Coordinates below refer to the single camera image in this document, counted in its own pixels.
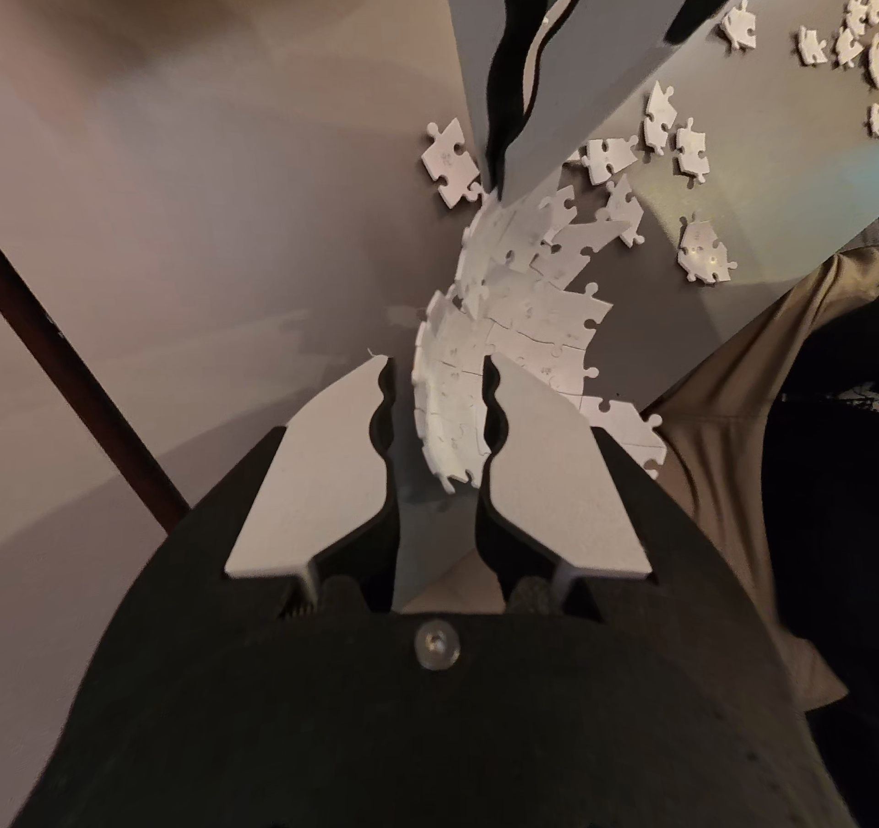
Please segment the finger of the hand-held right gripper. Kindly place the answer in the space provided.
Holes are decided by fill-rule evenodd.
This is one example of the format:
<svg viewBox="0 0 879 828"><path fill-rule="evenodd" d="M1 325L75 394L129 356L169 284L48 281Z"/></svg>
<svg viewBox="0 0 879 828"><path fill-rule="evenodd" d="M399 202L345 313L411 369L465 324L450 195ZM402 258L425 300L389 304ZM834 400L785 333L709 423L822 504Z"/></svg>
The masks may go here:
<svg viewBox="0 0 879 828"><path fill-rule="evenodd" d="M525 123L523 75L537 0L448 0L478 165L503 193L507 149Z"/></svg>
<svg viewBox="0 0 879 828"><path fill-rule="evenodd" d="M669 31L690 0L570 0L526 59L548 0L504 0L497 49L497 192L533 190L667 57Z"/></svg>

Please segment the white puzzle pieces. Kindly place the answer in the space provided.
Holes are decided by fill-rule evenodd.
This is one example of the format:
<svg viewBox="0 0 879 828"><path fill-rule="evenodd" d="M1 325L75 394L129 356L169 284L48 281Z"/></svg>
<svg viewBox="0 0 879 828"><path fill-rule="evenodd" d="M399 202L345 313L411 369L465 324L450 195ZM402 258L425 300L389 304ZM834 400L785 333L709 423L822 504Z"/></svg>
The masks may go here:
<svg viewBox="0 0 879 828"><path fill-rule="evenodd" d="M570 2L570 0L560 1L563 3L561 10L557 15L552 16L549 24L545 24L542 21L538 36L534 39L527 55L526 70L523 77L524 103L527 103L532 90L533 65L537 47L543 36L547 33L549 25L559 17ZM553 12L554 9L555 5L551 4L550 0L548 0L547 12ZM672 44L667 57L658 67L663 65L667 58L674 53L675 49L674 44ZM475 201L481 195L477 194L475 198L472 198L469 196L468 190L472 184L477 183L478 177L482 177L482 173L478 165L478 159L474 160L465 150L464 136L459 121L454 120L443 130L439 130L435 124L431 124L427 128L427 135L431 138L432 143L424 151L422 161L432 179L440 182L439 193L447 206L455 207L464 197L469 201Z"/></svg>

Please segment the person's tan trouser leg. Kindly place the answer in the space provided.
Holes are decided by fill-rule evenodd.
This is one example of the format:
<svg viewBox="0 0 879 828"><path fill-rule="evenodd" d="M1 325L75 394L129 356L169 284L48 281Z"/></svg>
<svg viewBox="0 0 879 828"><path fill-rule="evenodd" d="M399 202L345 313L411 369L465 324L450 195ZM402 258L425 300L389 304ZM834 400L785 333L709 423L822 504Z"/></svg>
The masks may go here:
<svg viewBox="0 0 879 828"><path fill-rule="evenodd" d="M722 344L655 406L659 485L727 561L767 625L797 707L847 694L815 646L780 623L761 497L765 426L808 337L877 299L877 247L834 254Z"/></svg>

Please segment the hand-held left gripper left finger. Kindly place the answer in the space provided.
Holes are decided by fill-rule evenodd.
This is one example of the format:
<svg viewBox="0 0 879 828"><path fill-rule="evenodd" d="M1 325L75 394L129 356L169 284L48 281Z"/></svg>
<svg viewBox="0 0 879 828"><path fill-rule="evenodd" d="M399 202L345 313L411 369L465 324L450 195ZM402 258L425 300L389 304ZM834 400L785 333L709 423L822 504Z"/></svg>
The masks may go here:
<svg viewBox="0 0 879 828"><path fill-rule="evenodd" d="M394 361L373 356L288 421L226 560L228 577L295 577L315 602L329 578L348 576L368 603L392 602L395 398Z"/></svg>

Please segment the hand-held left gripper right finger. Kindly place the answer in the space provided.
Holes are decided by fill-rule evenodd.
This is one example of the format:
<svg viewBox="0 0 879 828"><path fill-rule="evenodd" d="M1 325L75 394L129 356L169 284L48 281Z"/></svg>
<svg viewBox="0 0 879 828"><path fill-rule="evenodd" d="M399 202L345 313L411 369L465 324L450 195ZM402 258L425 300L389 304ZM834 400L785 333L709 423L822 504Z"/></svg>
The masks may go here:
<svg viewBox="0 0 879 828"><path fill-rule="evenodd" d="M483 367L479 556L504 600L539 578L560 602L581 579L643 581L652 567L587 420L494 352Z"/></svg>

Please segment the partly built white puzzle ball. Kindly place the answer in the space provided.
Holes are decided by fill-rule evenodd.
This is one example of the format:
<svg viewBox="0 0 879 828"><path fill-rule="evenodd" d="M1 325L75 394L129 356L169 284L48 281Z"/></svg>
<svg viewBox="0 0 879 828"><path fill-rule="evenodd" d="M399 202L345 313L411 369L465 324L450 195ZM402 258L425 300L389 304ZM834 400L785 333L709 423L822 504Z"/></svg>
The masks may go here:
<svg viewBox="0 0 879 828"><path fill-rule="evenodd" d="M584 393L585 382L599 375L586 366L586 351L612 305L598 297L597 284L569 289L593 254L615 240L640 243L640 235L606 209L594 221L573 222L571 186L507 208L478 183L468 194L482 202L463 232L454 282L432 297L415 342L414 419L427 468L448 494L456 482L479 487L489 454L483 364L500 353L570 401L657 478L667 453L657 433L661 417Z"/></svg>

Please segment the wooden-edged white table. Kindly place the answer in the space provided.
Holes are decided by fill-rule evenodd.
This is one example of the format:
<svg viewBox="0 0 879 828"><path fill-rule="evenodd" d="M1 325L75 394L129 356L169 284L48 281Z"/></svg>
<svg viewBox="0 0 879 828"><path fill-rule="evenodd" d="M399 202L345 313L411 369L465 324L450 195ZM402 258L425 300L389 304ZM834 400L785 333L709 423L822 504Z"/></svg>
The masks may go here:
<svg viewBox="0 0 879 828"><path fill-rule="evenodd" d="M128 586L189 505L11 261L2 318L52 385L2 419L2 826L47 765Z"/></svg>

